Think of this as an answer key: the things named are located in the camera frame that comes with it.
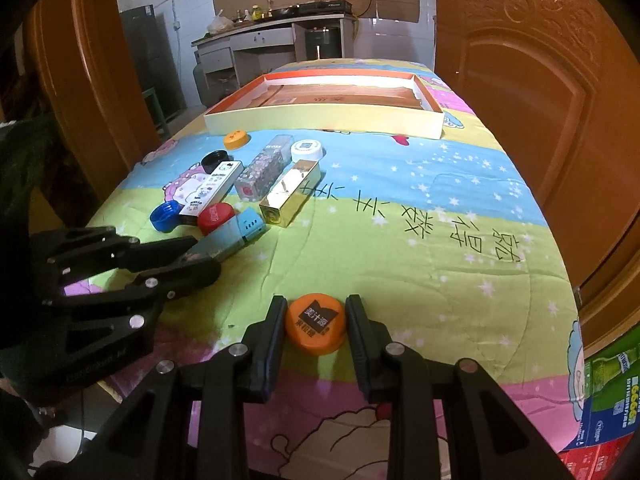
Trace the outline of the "yellow-orange bottle cap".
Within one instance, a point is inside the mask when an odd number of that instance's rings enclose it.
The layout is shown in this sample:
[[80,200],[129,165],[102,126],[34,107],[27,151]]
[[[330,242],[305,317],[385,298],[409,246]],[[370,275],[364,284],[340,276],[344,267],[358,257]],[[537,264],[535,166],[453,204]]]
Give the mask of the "yellow-orange bottle cap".
[[227,151],[234,151],[250,142],[250,135],[244,130],[234,130],[222,139]]

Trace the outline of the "yellow oil bottle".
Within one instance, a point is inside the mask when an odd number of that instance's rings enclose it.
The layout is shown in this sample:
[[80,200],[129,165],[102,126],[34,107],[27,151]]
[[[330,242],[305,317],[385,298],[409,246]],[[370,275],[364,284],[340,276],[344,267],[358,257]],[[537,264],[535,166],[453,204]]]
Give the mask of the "yellow oil bottle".
[[258,22],[262,19],[262,8],[260,6],[252,6],[252,20]]

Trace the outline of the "kitchen counter cabinet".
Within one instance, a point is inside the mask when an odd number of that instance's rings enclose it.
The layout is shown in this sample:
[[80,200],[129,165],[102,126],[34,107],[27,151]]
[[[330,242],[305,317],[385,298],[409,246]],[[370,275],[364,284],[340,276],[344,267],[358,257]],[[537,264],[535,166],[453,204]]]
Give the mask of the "kitchen counter cabinet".
[[260,75],[288,63],[306,61],[308,29],[337,27],[341,32],[341,58],[351,58],[355,26],[356,18],[349,14],[311,15],[242,25],[193,41],[209,88],[209,106]]

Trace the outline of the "orange bottle cap black label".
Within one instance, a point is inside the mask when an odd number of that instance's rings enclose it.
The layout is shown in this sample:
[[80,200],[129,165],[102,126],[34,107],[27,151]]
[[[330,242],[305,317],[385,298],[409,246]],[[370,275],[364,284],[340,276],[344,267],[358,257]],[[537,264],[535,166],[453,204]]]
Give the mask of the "orange bottle cap black label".
[[315,292],[288,305],[285,331],[294,347],[310,356],[327,356],[346,338],[346,314],[341,301]]

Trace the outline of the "dark refrigerator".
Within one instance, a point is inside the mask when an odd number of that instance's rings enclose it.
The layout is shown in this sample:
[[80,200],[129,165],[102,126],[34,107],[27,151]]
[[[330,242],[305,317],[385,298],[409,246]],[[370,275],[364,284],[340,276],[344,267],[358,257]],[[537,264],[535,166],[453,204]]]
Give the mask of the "dark refrigerator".
[[141,90],[154,89],[164,116],[175,118],[184,99],[164,19],[152,4],[122,11],[120,19]]

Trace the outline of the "white cartoon rectangular box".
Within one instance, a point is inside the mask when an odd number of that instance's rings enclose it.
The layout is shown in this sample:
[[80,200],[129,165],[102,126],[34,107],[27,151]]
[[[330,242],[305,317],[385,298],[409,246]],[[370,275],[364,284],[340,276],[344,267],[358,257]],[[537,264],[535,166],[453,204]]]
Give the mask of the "white cartoon rectangular box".
[[183,204],[179,218],[182,224],[195,226],[198,216],[211,204],[220,203],[228,194],[244,167],[238,160],[221,162],[211,174],[199,174],[179,188],[174,199]]

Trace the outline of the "black air fryer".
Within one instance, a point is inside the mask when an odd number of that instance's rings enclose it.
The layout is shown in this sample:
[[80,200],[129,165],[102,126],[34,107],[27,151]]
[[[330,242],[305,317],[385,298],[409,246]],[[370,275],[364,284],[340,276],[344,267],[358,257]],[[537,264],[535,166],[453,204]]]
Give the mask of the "black air fryer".
[[342,56],[341,32],[337,27],[320,27],[305,32],[305,49],[308,61]]

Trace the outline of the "black gas stove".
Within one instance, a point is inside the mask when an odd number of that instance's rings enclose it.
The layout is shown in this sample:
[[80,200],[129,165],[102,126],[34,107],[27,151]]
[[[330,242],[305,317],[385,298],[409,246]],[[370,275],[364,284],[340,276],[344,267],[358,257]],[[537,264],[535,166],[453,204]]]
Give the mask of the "black gas stove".
[[312,0],[270,10],[272,18],[295,18],[296,16],[333,13],[351,14],[352,4],[347,0]]

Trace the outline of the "teal lighter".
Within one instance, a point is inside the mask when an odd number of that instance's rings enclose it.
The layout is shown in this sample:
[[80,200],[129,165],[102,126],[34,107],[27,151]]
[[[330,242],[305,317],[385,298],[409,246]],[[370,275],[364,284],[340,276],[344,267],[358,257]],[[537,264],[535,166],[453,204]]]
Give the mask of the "teal lighter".
[[209,257],[223,262],[260,237],[266,229],[262,216],[248,208],[199,240],[179,261]]

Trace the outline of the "colourful cartoon quilt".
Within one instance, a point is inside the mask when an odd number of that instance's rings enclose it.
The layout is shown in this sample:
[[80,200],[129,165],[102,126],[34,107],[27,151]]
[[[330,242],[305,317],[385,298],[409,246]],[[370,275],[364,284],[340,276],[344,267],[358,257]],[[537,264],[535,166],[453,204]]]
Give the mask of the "colourful cartoon quilt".
[[[128,396],[161,359],[210,358],[264,316],[273,295],[360,295],[393,340],[427,359],[468,356],[506,390],[552,448],[582,418],[582,336],[558,246],[530,189],[472,110],[421,65],[408,70],[446,110],[440,140],[293,130],[324,148],[323,179],[286,228],[270,226],[222,265],[212,287],[165,307],[154,352],[105,379]],[[139,162],[89,226],[167,238],[151,211],[202,180],[222,148],[204,131]],[[287,479],[383,479],[390,420],[358,391],[347,341],[328,356],[285,347],[276,391],[246,407],[250,467]]]

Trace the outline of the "blue bottle cap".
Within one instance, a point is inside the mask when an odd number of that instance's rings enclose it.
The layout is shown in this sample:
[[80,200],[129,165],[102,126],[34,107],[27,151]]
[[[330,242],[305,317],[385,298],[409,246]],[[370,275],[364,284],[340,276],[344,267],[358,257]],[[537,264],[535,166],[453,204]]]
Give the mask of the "blue bottle cap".
[[150,213],[149,220],[152,227],[158,232],[170,233],[181,223],[182,208],[183,204],[176,200],[161,203]]

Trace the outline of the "green beer carton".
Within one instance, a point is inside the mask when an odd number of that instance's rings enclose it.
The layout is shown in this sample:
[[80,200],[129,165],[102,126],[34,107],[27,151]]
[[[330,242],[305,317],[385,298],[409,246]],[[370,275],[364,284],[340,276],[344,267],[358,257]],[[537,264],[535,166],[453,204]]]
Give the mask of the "green beer carton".
[[577,434],[559,452],[577,479],[603,479],[639,427],[639,327],[589,358],[568,349],[570,400]]

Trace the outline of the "carved wooden door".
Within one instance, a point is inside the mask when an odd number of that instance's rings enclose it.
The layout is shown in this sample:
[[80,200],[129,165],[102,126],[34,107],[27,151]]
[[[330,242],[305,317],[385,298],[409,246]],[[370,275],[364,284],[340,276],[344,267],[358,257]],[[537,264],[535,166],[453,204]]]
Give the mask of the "carved wooden door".
[[596,353],[639,321],[639,63],[598,0],[437,0],[435,70],[533,192]]

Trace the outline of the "green metal stool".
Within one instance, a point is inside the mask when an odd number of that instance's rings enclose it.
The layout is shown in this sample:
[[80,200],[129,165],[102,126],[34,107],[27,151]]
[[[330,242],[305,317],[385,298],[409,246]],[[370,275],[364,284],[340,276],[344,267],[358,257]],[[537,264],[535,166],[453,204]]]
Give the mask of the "green metal stool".
[[169,129],[166,122],[166,117],[160,106],[160,100],[157,97],[157,93],[154,87],[147,88],[142,91],[142,98],[146,104],[152,108],[152,117],[155,118],[155,123],[160,126],[160,130],[165,136],[168,136]]

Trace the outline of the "clear patterned rectangular box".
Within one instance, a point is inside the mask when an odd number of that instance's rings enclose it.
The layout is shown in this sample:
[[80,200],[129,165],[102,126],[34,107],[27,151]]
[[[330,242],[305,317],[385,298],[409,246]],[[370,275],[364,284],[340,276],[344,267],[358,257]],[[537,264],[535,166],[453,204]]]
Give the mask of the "clear patterned rectangular box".
[[259,202],[280,178],[292,160],[294,139],[289,134],[279,134],[254,157],[235,181],[235,191],[244,202]]

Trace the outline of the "white round QR cap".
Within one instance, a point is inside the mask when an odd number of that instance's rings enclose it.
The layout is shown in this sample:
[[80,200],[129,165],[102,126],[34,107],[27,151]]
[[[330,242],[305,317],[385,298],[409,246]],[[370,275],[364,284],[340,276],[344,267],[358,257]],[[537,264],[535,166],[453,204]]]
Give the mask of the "white round QR cap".
[[322,144],[314,139],[296,141],[291,146],[292,162],[308,160],[308,162],[318,162],[324,156]]

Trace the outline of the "white plastic bag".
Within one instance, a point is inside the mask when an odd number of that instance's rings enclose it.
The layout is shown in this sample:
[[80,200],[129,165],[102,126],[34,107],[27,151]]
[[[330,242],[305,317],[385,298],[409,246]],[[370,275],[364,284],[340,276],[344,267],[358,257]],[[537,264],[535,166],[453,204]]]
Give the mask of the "white plastic bag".
[[218,35],[223,34],[224,32],[228,32],[234,27],[234,21],[230,20],[230,18],[226,18],[221,13],[217,13],[213,21],[211,21],[206,30],[209,35]]

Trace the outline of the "shallow orange-rimmed cardboard tray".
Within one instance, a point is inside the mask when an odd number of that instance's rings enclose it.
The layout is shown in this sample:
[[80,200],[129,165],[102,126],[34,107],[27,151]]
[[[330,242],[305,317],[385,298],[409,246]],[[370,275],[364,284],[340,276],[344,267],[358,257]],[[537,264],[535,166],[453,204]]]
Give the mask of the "shallow orange-rimmed cardboard tray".
[[308,68],[259,76],[211,107],[204,120],[211,134],[309,129],[436,140],[445,114],[419,76]]

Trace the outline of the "grey gas cylinder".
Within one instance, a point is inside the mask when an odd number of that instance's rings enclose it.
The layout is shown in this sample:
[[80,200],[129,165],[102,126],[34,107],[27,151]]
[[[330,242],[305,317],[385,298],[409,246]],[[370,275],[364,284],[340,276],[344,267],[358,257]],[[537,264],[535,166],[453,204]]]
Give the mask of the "grey gas cylinder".
[[194,53],[194,58],[195,66],[193,67],[192,73],[196,90],[198,90],[198,97],[200,98],[200,102],[203,106],[209,107],[209,88],[198,52]]

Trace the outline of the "red bottle cap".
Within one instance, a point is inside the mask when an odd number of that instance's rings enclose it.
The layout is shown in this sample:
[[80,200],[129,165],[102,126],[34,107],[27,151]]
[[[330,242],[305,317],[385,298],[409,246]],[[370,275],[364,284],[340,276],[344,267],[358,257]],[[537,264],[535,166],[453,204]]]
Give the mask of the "red bottle cap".
[[198,215],[198,229],[206,236],[220,228],[235,216],[234,208],[227,203],[216,203],[207,206]]

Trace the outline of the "gold rectangular box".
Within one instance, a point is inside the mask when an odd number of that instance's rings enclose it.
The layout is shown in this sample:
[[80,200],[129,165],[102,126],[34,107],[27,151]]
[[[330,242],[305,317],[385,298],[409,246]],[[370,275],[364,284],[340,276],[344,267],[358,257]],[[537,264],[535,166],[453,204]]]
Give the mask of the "gold rectangular box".
[[262,218],[286,228],[321,180],[318,162],[298,160],[260,201]]

